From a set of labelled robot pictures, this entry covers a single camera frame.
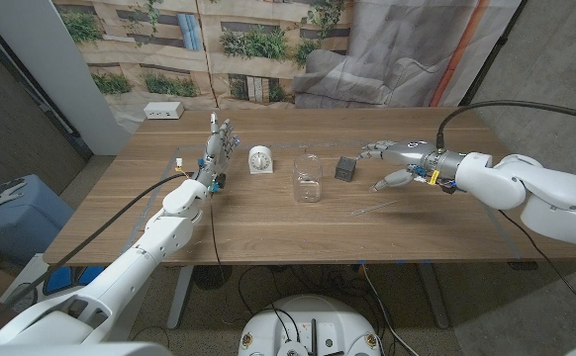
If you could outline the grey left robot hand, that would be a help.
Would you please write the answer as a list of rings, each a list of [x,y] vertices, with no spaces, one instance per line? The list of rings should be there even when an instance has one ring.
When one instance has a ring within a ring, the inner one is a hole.
[[[225,186],[225,171],[229,166],[233,150],[240,144],[240,139],[233,134],[229,119],[225,119],[220,124],[217,113],[213,112],[210,115],[210,122],[210,135],[204,155],[192,179],[206,186],[209,192],[215,193]]]

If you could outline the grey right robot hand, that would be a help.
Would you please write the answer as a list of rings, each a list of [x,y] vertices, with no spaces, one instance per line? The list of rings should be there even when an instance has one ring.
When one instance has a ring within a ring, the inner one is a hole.
[[[410,164],[422,166],[424,160],[437,148],[424,140],[391,141],[379,140],[368,143],[357,159],[375,158],[382,159],[394,166],[402,166],[402,169],[388,174],[383,179],[370,187],[375,193],[385,188],[400,187],[409,184],[414,176],[407,170]]]

